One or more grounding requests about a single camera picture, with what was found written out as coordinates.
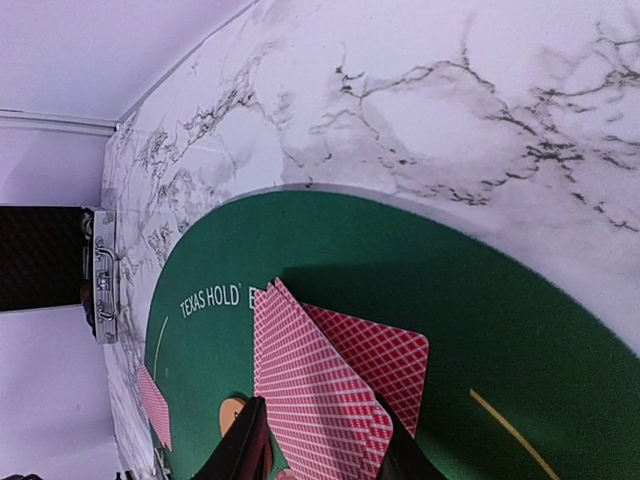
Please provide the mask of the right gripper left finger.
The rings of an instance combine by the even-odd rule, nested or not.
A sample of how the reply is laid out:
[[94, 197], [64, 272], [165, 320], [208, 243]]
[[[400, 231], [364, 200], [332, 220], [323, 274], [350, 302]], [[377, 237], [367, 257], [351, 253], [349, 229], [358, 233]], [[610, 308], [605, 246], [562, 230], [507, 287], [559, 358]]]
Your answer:
[[263, 480], [269, 473], [270, 435], [266, 404], [262, 397], [251, 397], [193, 478]]

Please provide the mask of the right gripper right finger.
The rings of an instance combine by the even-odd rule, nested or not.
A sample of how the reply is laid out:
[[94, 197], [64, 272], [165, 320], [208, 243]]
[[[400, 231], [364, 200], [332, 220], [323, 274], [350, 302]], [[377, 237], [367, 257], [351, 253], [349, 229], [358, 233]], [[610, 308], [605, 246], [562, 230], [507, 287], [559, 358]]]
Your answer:
[[389, 415], [393, 426], [393, 434], [377, 479], [433, 479], [433, 465], [427, 460], [413, 437], [382, 395], [375, 393], [375, 398]]

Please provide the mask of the orange big blind button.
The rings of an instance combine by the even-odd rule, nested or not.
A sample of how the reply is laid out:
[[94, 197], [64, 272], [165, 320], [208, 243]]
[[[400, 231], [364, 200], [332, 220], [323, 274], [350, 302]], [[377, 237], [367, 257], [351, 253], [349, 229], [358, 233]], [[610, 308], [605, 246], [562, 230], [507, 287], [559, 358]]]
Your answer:
[[226, 398], [221, 403], [219, 409], [219, 426], [222, 437], [227, 434], [227, 432], [245, 407], [246, 403], [247, 399], [242, 396], [232, 396]]

